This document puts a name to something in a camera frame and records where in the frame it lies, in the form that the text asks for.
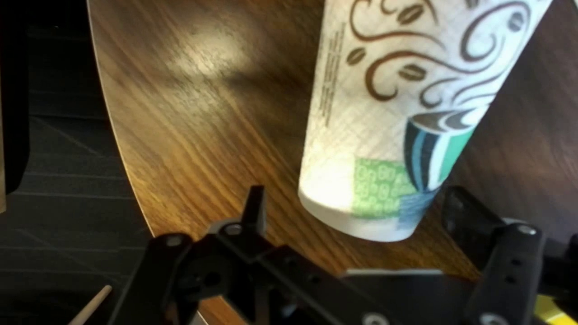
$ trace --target wood grain surface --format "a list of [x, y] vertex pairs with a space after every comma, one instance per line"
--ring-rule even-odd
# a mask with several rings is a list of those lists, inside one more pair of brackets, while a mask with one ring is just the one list
[[[578, 225], [571, 5], [551, 6], [450, 180], [557, 236]], [[215, 220], [237, 216], [259, 182], [269, 194], [268, 238], [334, 274], [441, 266], [475, 275], [439, 227], [437, 209], [410, 239], [374, 243], [333, 230], [300, 205], [322, 8], [322, 0], [89, 1], [110, 120], [150, 230], [201, 238]]]

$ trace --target printed swirl design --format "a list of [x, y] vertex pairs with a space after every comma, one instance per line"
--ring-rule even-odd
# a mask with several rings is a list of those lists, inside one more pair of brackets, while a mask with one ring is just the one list
[[[394, 6], [394, 0], [381, 0], [380, 6], [374, 1], [376, 0], [356, 0], [351, 6], [351, 32], [356, 39], [361, 41], [361, 46], [351, 50], [347, 57], [349, 64], [358, 64], [363, 61], [363, 57], [367, 57], [365, 44], [392, 37], [421, 37], [425, 43], [436, 46], [437, 52], [443, 50], [445, 55], [459, 57], [448, 61], [432, 53], [432, 50], [426, 52], [416, 48], [396, 48], [369, 62], [365, 70], [365, 88], [374, 99], [392, 100], [399, 95], [401, 88], [417, 86], [417, 100], [426, 109], [443, 106], [470, 109], [472, 100], [484, 100], [486, 97], [490, 104], [497, 88], [488, 91], [488, 84], [501, 79], [511, 64], [511, 61], [504, 61], [502, 57], [508, 48], [511, 48], [506, 46], [506, 43], [510, 41], [510, 34], [528, 34], [531, 21], [531, 8], [526, 1], [520, 0], [499, 3], [490, 8], [481, 8], [482, 0], [464, 0], [468, 10], [481, 12], [463, 30], [459, 46], [450, 46], [432, 32], [432, 28], [441, 23], [437, 15], [439, 12], [432, 0], [417, 0], [410, 5], [398, 3], [398, 6]], [[360, 17], [358, 10], [361, 6], [380, 10], [380, 14], [383, 14], [390, 23], [398, 26], [380, 30], [376, 34], [363, 32], [356, 19]], [[490, 23], [501, 21], [497, 17], [502, 17], [502, 14], [510, 14], [510, 19], [504, 21], [502, 26], [488, 26]], [[381, 68], [385, 68], [385, 71], [398, 71], [398, 75], [389, 75], [387, 82], [378, 82], [378, 73]], [[463, 79], [472, 79], [472, 82], [461, 88], [454, 88], [454, 93], [445, 91], [448, 84]]]

